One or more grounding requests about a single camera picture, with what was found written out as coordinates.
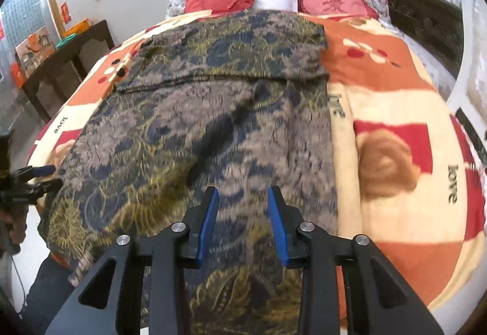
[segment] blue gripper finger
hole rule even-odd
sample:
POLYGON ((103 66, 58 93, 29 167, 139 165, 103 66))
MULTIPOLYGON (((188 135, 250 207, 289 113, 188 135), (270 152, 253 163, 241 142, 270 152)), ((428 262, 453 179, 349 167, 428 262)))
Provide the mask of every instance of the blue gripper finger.
POLYGON ((41 166, 41 167, 34 167, 33 168, 33 176, 35 178, 37 177, 47 177, 56 171, 56 166, 54 165, 47 165, 47 166, 41 166))
POLYGON ((205 219, 201 226, 198 243, 198 253, 196 254, 196 261, 201 264, 203 255, 206 253, 206 249, 211 242, 211 235, 213 228, 215 227, 216 215, 218 213, 218 207, 220 206, 220 195, 218 189, 213 188, 213 193, 210 198, 210 203, 206 209, 205 219))
POLYGON ((270 187, 267 190, 267 207, 269 208, 269 218, 272 225, 272 234, 274 235, 274 244, 276 245, 277 255, 282 261, 282 265, 287 267, 289 264, 289 254, 287 252, 287 236, 284 224, 282 223, 281 210, 278 205, 284 204, 281 210, 284 210, 286 204, 278 187, 270 187))

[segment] orange box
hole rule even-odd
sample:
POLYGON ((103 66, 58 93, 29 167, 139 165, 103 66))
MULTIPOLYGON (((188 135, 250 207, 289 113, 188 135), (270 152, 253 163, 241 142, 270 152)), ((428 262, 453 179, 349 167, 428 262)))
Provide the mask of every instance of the orange box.
POLYGON ((68 35, 74 34, 74 33, 80 34, 80 33, 84 32, 85 30, 88 30, 89 27, 92 25, 93 25, 93 22, 91 22, 91 20, 89 20, 88 18, 84 19, 81 22, 76 23, 70 29, 66 30, 64 36, 67 37, 68 35))

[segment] cable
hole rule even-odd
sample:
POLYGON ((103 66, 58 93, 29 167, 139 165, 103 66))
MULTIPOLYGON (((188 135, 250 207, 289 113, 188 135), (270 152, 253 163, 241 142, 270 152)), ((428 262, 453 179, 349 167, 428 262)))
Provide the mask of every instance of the cable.
POLYGON ((17 277, 19 278, 19 281, 20 281, 20 286, 22 287, 22 292, 24 294, 24 302, 22 304, 20 312, 16 311, 16 313, 19 315, 20 313, 22 313, 22 310, 24 310, 24 308, 25 308, 25 288, 24 288, 24 285, 22 283, 22 280, 20 279, 20 274, 19 274, 19 271, 17 270, 17 265, 15 264, 14 257, 12 257, 12 263, 14 264, 15 271, 17 272, 17 277))

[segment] person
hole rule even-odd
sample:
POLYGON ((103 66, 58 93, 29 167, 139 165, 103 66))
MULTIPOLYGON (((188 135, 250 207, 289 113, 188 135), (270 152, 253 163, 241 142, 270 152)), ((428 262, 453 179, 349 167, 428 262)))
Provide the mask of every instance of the person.
MULTIPOLYGON (((0 208, 0 221, 4 221, 10 229, 9 236, 13 244, 20 244, 25 240, 25 231, 27 229, 27 213, 29 206, 25 205, 18 210, 15 215, 6 212, 0 208)), ((4 241, 0 240, 0 257, 4 252, 4 241)))

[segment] dark wooden cabinet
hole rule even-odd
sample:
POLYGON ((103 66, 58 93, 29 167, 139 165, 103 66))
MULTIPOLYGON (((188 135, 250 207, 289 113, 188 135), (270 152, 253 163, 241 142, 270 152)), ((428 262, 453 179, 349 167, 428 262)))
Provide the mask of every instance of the dark wooden cabinet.
POLYGON ((388 0, 393 25, 458 77, 463 56, 462 10, 445 0, 388 0))

